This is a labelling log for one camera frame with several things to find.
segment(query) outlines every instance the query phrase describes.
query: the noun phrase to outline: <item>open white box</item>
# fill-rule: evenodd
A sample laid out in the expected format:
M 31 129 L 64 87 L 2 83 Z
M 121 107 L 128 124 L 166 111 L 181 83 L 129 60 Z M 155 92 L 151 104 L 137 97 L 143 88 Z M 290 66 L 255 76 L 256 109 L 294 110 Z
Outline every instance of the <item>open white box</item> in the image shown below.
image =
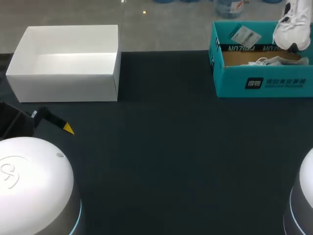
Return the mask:
M 7 70 L 19 102 L 117 101 L 117 25 L 28 27 Z

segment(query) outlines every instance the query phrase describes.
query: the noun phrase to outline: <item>gray floor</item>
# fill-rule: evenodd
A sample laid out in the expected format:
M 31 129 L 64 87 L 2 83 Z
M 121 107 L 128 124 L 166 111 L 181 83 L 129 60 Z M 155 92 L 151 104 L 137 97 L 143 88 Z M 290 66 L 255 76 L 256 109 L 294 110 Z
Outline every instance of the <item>gray floor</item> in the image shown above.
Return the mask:
M 13 52 L 34 25 L 118 24 L 123 51 L 208 49 L 213 3 L 152 0 L 0 0 L 0 53 Z M 251 0 L 236 20 L 279 20 L 284 1 Z

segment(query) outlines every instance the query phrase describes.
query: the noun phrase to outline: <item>shoe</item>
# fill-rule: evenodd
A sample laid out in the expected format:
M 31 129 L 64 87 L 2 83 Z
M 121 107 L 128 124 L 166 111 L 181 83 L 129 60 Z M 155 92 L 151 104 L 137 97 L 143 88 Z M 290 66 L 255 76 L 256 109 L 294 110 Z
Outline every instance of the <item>shoe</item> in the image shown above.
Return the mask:
M 307 57 L 303 57 L 299 60 L 287 60 L 279 56 L 275 56 L 271 59 L 264 61 L 268 65 L 274 65 L 274 63 L 279 62 L 280 65 L 309 65 L 309 59 Z
M 283 17 L 273 33 L 273 43 L 284 50 L 303 51 L 309 47 L 312 0 L 287 0 Z
M 247 65 L 267 65 L 265 61 L 268 59 L 266 57 L 261 57 L 256 62 L 248 62 Z
M 266 57 L 261 57 L 256 62 L 248 62 L 247 65 L 270 65 L 270 66 L 277 66 L 277 65 L 309 65 L 309 59 L 307 57 L 303 57 L 299 60 L 287 60 L 281 58 L 279 56 L 275 56 L 271 59 Z

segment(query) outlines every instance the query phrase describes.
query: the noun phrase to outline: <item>teal shoe box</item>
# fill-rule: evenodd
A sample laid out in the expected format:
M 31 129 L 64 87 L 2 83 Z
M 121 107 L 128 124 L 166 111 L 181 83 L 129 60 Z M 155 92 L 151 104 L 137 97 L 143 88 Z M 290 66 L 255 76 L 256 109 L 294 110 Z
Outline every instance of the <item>teal shoe box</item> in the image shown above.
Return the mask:
M 310 65 L 225 66 L 222 51 L 281 50 L 272 44 L 276 25 L 277 22 L 213 22 L 209 58 L 218 97 L 313 97 L 312 43 L 298 53 L 308 57 Z M 231 39 L 241 26 L 262 36 L 250 49 Z

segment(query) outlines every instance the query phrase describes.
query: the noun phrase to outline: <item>dark table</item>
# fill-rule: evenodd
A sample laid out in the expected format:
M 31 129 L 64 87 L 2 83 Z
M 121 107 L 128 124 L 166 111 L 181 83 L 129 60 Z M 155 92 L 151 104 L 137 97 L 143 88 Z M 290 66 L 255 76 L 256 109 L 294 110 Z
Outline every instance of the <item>dark table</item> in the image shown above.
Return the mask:
M 0 100 L 19 104 L 5 78 Z M 219 99 L 207 51 L 123 53 L 118 102 L 49 103 L 87 235 L 279 235 L 313 147 L 312 99 Z

